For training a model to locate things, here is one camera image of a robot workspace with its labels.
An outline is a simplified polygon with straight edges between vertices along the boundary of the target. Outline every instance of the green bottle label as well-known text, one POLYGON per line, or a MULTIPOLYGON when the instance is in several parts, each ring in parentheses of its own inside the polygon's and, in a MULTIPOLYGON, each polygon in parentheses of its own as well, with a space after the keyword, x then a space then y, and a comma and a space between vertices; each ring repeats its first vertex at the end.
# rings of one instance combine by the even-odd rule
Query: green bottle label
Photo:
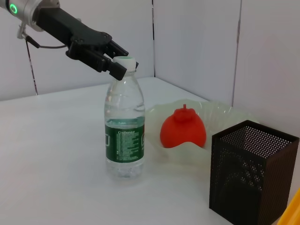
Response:
POLYGON ((144 125, 132 129, 105 126, 106 157, 116 163, 132 163, 144 156, 144 125))

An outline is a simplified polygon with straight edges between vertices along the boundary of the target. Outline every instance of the black mesh container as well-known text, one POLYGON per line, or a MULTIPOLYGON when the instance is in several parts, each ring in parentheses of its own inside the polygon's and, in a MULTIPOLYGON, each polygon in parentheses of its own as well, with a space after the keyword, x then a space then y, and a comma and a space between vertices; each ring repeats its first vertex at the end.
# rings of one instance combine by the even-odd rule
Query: black mesh container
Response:
POLYGON ((271 225, 287 207, 298 144, 251 121, 214 135, 210 209, 234 225, 271 225))

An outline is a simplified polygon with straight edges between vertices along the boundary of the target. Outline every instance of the robotic arm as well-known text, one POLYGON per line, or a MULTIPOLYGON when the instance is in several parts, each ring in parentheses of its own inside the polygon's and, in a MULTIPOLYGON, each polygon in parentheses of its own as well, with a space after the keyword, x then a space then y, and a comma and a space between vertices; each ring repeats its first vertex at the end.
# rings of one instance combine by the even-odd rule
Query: robotic arm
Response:
POLYGON ((117 80, 123 79, 126 69, 104 54, 113 58, 127 56, 128 52, 117 45, 109 34, 85 26, 62 10, 59 0, 0 0, 0 7, 22 21, 19 38, 39 48, 40 45, 26 35, 25 26, 36 31, 45 30, 68 47, 66 55, 69 58, 79 60, 98 72, 109 71, 117 80))

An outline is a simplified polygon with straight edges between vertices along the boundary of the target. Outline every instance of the white table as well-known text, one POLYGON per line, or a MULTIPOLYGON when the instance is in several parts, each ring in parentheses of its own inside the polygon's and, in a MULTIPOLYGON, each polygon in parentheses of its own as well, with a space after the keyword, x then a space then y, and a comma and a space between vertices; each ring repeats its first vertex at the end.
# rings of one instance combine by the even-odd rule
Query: white table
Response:
MULTIPOLYGON (((147 108, 203 100, 157 78, 139 83, 147 108)), ((158 165, 148 142, 140 180, 107 176, 107 88, 0 103, 0 224, 229 225, 209 209, 209 172, 158 165)))

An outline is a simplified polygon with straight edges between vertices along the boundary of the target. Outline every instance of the plastic water bottle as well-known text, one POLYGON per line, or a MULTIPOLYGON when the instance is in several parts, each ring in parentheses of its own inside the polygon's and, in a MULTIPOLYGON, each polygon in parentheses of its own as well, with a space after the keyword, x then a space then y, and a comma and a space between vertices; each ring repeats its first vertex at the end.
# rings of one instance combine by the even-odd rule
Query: plastic water bottle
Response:
POLYGON ((144 163, 144 98, 135 78, 135 59, 115 57, 113 61, 127 72, 122 81, 111 83, 106 95, 106 166, 115 178, 136 178, 144 163))

